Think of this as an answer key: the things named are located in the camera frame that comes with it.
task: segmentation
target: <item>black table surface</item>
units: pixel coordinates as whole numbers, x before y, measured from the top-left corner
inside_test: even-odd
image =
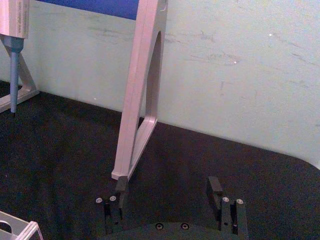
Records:
[[[6,83],[0,92],[8,92]],[[0,211],[39,223],[45,239],[92,239],[110,195],[121,113],[40,93],[0,114]],[[320,170],[284,154],[158,123],[129,182],[125,229],[156,222],[216,228],[206,196],[217,176],[246,202],[250,239],[320,239]]]

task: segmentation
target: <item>white wall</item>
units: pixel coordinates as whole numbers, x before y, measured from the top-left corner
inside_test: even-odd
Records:
[[[170,0],[160,122],[320,168],[319,13],[318,0]],[[134,27],[32,0],[23,53],[40,90],[121,110]],[[9,79],[3,47],[0,66]]]

